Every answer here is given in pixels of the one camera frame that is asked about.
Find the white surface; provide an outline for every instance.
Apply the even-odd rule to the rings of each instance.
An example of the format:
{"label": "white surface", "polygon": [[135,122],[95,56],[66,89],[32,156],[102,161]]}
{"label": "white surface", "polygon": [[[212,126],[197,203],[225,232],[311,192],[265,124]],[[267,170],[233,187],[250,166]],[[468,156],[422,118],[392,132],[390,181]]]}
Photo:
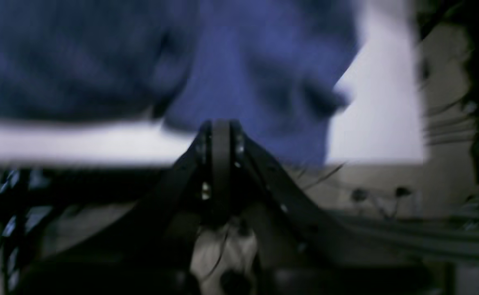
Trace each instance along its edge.
{"label": "white surface", "polygon": [[[421,101],[410,2],[360,2],[364,45],[337,85],[354,101],[333,120],[329,162],[420,163]],[[167,166],[193,136],[140,121],[82,127],[3,121],[0,164]]]}

